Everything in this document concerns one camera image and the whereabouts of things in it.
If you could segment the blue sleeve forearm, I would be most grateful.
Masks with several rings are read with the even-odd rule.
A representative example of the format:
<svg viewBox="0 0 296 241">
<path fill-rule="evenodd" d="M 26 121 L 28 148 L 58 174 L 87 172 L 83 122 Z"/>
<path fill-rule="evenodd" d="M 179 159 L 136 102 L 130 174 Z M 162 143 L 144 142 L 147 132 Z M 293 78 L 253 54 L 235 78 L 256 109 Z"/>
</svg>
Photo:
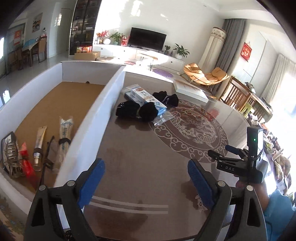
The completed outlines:
<svg viewBox="0 0 296 241">
<path fill-rule="evenodd" d="M 295 207 L 292 206 L 290 199 L 287 196 L 283 196 L 276 189 L 269 196 L 269 203 L 263 212 L 267 240 L 278 240 L 291 221 L 294 213 Z"/>
</svg>

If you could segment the person's right hand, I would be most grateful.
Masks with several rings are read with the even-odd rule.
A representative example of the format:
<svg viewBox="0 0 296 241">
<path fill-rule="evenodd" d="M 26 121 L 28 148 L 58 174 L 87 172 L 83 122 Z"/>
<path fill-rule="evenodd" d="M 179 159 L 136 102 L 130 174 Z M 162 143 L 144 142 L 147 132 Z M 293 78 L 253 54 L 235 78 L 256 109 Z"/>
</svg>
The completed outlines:
<svg viewBox="0 0 296 241">
<path fill-rule="evenodd" d="M 246 183 L 246 182 L 243 182 L 241 180 L 238 180 L 235 184 L 235 187 L 237 188 L 244 188 L 246 187 L 247 185 L 250 185 L 254 188 L 256 194 L 257 194 L 257 197 L 259 199 L 259 202 L 261 204 L 261 207 L 263 206 L 267 206 L 267 204 L 269 203 L 269 195 L 267 194 L 267 187 L 266 187 L 266 183 L 265 182 L 262 182 L 262 183 L 259 183 L 259 184 L 256 184 L 256 183 Z"/>
</svg>

